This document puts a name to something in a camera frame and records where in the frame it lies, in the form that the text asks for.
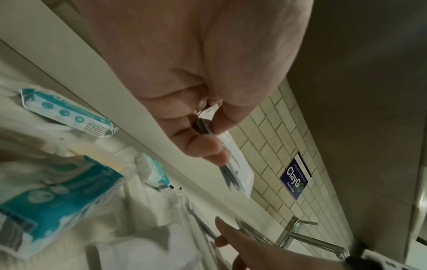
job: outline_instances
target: person's hand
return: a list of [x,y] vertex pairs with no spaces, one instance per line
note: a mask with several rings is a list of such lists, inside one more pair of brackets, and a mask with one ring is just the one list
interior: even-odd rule
[[239,253],[233,262],[233,270],[349,270],[340,262],[308,257],[256,242],[219,217],[216,217],[215,225],[221,233],[215,239],[215,246],[231,245]]
[[279,85],[313,0],[78,0],[97,48],[185,154],[226,164],[196,112],[222,103],[215,134],[234,127]]

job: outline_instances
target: faucet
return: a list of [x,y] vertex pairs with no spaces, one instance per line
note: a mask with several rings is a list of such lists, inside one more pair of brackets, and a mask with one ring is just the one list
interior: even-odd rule
[[238,221],[239,227],[249,232],[257,241],[265,243],[267,245],[277,246],[282,249],[288,249],[292,240],[295,239],[295,240],[304,242],[306,244],[321,248],[323,250],[333,252],[341,260],[345,260],[347,257],[350,256],[350,253],[346,248],[299,234],[298,232],[301,230],[303,224],[315,225],[315,226],[319,225],[317,222],[304,221],[304,220],[300,220],[296,216],[293,216],[290,222],[286,225],[283,232],[280,234],[277,241],[274,243],[268,238],[266,238],[264,235],[262,235],[260,232],[255,230],[246,222]]

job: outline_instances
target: blue sign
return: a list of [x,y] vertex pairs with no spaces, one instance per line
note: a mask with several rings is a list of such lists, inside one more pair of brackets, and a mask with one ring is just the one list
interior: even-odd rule
[[304,188],[308,185],[311,174],[299,153],[295,155],[280,180],[289,190],[295,200],[298,199]]

